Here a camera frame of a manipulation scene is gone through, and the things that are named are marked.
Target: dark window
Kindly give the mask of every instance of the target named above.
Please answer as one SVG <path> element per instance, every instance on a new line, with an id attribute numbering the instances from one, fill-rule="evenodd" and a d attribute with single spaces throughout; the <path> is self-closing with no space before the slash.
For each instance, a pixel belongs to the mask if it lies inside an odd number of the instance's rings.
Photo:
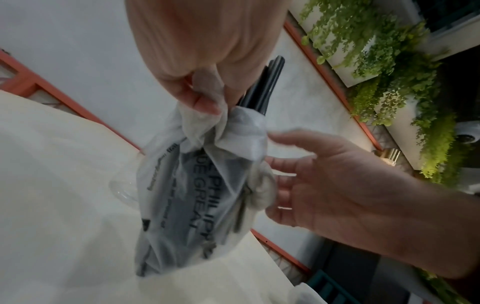
<path id="1" fill-rule="evenodd" d="M 414 0 L 432 32 L 451 29 L 480 14 L 480 0 Z"/>

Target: white table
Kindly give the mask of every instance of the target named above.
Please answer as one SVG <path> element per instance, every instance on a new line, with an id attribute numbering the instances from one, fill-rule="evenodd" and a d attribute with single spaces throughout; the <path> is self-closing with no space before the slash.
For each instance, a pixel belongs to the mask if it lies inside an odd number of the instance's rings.
<path id="1" fill-rule="evenodd" d="M 134 275 L 138 212 L 108 182 L 137 150 L 106 127 L 0 91 L 0 303 L 283 303 L 253 235 L 226 258 Z"/>

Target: hand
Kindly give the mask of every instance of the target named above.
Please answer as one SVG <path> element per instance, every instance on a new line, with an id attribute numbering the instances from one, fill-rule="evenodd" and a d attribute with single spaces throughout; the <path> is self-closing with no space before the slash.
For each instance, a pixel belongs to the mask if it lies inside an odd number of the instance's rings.
<path id="1" fill-rule="evenodd" d="M 277 200 L 266 210 L 274 221 L 447 277 L 479 262 L 474 198 L 419 181 L 340 137 L 293 131 L 270 138 L 314 153 L 266 159 L 296 174 L 277 177 Z"/>
<path id="2" fill-rule="evenodd" d="M 178 101 L 218 114 L 186 77 L 216 64 L 230 107 L 258 79 L 287 15 L 290 0 L 126 0 L 138 50 Z"/>

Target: forearm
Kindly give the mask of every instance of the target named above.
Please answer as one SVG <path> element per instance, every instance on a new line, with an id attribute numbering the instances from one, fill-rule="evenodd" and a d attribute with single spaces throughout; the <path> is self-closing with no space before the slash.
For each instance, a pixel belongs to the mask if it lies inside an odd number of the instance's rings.
<path id="1" fill-rule="evenodd" d="M 410 189 L 404 250 L 393 257 L 440 276 L 461 278 L 480 264 L 480 200 L 418 182 Z"/>

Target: white plastic bag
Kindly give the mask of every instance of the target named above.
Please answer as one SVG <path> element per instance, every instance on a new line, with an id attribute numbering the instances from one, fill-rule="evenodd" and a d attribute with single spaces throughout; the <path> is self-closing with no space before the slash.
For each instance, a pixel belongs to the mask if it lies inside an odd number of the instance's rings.
<path id="1" fill-rule="evenodd" d="M 140 276 L 226 254 L 249 232 L 256 213 L 275 200 L 275 179 L 263 162 L 265 117 L 240 107 L 228 113 L 216 69 L 196 72 L 193 88 L 218 102 L 222 114 L 179 105 L 143 150 L 136 176 Z"/>

